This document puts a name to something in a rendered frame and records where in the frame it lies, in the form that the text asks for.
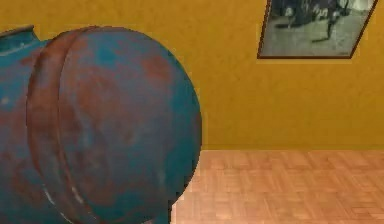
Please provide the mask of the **rusty teal round tank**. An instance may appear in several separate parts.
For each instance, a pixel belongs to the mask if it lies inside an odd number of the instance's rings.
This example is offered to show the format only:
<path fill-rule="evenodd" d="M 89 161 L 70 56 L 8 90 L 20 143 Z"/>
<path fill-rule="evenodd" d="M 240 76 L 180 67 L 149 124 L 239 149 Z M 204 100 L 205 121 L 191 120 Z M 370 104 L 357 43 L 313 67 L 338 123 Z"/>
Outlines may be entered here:
<path fill-rule="evenodd" d="M 0 224 L 171 224 L 201 146 L 194 86 L 151 37 L 0 32 Z"/>

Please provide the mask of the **dark framed grey picture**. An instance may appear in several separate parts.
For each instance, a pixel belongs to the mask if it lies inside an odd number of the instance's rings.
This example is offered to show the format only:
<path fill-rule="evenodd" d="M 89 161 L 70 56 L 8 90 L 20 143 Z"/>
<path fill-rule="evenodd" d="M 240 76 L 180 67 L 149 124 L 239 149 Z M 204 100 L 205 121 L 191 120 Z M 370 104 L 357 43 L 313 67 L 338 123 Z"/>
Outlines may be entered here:
<path fill-rule="evenodd" d="M 380 0 L 267 0 L 259 59 L 350 59 Z"/>

